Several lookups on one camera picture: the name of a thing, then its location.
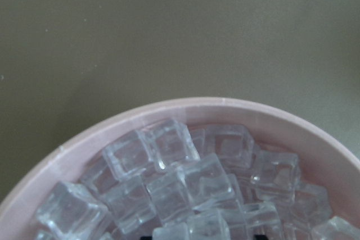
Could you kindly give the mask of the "pile of ice cubes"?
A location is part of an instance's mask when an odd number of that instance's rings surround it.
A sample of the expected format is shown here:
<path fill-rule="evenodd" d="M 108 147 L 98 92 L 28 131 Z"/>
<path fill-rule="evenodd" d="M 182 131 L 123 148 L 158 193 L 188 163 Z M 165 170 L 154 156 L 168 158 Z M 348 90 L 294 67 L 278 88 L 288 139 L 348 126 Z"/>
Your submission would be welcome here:
<path fill-rule="evenodd" d="M 299 158 L 243 125 L 170 119 L 105 146 L 38 207 L 36 239 L 358 239 Z"/>

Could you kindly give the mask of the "pink bowl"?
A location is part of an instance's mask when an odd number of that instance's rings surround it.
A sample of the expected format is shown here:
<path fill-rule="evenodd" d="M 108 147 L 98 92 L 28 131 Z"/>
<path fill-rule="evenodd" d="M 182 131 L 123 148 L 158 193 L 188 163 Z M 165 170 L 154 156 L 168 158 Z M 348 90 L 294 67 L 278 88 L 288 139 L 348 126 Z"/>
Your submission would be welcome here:
<path fill-rule="evenodd" d="M 33 239 L 33 216 L 60 180 L 77 180 L 104 146 L 132 129 L 166 118 L 190 126 L 208 123 L 245 125 L 261 146 L 296 152 L 304 177 L 328 189 L 336 215 L 359 226 L 359 159 L 315 125 L 256 102 L 219 97 L 173 99 L 113 116 L 56 148 L 34 167 L 1 203 L 1 238 Z"/>

